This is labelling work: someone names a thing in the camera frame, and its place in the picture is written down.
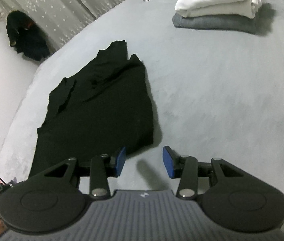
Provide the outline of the folded grey garment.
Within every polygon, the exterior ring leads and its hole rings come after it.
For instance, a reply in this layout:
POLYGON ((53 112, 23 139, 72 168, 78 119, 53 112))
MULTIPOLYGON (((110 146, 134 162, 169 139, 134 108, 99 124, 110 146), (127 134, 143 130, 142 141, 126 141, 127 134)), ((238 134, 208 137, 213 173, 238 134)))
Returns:
POLYGON ((277 14, 272 4, 264 3, 255 18, 240 15, 207 15, 184 18, 174 14, 172 22, 176 28, 216 31, 237 31, 260 36, 272 30, 272 23, 277 14))

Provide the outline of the black clothes hanging in corner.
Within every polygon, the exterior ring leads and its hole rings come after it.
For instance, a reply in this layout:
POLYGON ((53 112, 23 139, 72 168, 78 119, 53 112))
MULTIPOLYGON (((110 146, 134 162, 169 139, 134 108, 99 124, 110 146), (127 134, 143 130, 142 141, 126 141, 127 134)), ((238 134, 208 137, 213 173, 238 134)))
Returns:
POLYGON ((17 53, 35 61, 41 61, 50 55, 49 47, 37 24, 24 12, 16 10, 7 16, 6 25, 10 47, 17 53))

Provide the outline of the black garment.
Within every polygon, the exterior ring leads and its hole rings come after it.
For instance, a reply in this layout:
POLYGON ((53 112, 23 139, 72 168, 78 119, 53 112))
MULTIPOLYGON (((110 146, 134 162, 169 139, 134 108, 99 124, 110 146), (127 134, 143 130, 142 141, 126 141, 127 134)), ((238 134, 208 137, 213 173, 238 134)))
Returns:
POLYGON ((145 66, 125 41, 114 41, 50 93, 29 174, 71 157, 89 164, 101 154, 134 153, 153 143, 153 132, 145 66))

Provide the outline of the grey bed sheet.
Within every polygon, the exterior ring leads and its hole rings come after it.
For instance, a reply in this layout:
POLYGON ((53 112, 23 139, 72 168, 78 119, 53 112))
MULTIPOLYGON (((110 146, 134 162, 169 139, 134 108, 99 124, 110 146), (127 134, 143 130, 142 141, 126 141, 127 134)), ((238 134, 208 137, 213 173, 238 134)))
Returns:
POLYGON ((223 158, 284 193, 284 0, 264 0, 256 35, 176 28, 176 1, 126 0, 39 66, 0 153, 3 180, 28 177, 50 92, 125 40, 146 67, 154 143, 128 158, 112 189, 176 189, 162 162, 169 145, 202 162, 223 158))

